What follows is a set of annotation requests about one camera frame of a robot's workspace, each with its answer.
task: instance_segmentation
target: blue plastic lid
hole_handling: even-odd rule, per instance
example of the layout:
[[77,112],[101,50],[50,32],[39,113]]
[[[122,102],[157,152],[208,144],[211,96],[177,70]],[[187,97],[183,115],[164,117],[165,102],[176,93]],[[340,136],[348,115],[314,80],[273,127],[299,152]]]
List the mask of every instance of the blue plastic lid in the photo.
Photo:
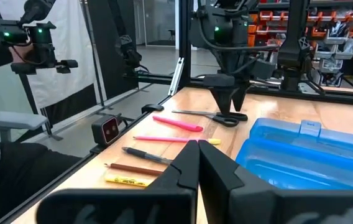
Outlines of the blue plastic lid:
[[260,118],[236,162],[282,189],[353,189],[353,134]]

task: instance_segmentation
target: person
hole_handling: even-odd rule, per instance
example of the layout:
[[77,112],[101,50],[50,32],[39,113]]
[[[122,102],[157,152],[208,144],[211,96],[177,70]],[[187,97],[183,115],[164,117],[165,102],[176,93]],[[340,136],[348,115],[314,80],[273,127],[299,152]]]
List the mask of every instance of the person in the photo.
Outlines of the person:
[[[9,48],[0,41],[0,66],[22,62],[32,46]],[[81,158],[53,152],[35,143],[0,142],[0,218]]]

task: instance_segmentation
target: pencil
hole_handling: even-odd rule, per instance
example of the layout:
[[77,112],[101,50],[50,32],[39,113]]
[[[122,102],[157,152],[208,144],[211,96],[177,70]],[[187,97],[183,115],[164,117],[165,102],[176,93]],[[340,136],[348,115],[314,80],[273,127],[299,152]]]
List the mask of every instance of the pencil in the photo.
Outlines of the pencil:
[[133,167],[133,166],[127,166],[127,165],[115,164],[115,163],[110,164],[110,168],[136,172],[139,174],[155,175],[155,176],[158,176],[163,173],[163,171],[160,171],[160,170],[152,170],[152,169]]

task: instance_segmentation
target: floor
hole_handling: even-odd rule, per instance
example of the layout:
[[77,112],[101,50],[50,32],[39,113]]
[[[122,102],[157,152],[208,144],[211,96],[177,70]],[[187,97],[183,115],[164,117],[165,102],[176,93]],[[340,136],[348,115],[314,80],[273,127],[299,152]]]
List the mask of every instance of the floor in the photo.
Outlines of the floor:
[[[170,74],[174,72],[178,59],[178,51],[174,48],[138,47],[138,52],[142,55],[142,65],[145,65],[151,73]],[[219,67],[211,53],[205,50],[192,51],[192,77],[200,74],[216,73],[217,69]],[[343,83],[342,86],[350,88],[347,83]],[[140,83],[139,88],[140,91],[137,93],[111,105],[110,109],[106,109],[101,113],[122,113],[124,117],[135,119],[140,115],[142,106],[149,103],[158,103],[164,99],[168,94],[169,86]],[[91,124],[101,117],[100,114],[93,114],[56,133],[63,137],[61,141],[45,138],[39,140],[38,143],[44,144],[54,151],[83,157],[96,145],[91,132]]]

